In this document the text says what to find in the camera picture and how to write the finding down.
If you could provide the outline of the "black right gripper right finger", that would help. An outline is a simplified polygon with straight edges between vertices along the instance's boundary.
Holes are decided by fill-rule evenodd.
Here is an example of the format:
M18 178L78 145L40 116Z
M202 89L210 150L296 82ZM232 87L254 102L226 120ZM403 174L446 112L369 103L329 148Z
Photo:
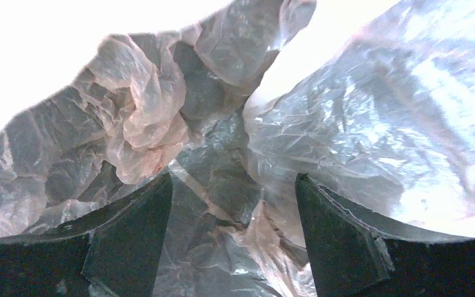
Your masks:
M302 173L295 194L319 296L475 296L475 238L388 218Z

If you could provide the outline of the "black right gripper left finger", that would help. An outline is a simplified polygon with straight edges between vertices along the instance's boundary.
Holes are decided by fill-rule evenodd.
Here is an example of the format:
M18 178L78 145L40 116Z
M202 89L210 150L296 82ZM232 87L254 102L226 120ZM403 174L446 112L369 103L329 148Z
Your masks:
M166 173L42 234L0 238L0 296L151 296L172 199Z

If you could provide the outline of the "pink plastic trash bag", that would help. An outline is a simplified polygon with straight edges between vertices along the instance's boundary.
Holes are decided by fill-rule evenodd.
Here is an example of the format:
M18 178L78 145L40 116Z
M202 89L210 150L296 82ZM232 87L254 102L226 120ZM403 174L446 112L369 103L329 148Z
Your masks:
M288 93L254 90L314 1L236 1L182 33L113 36L0 132L0 238L163 174L151 296L319 296L300 173L399 222L475 238L475 1L400 1Z

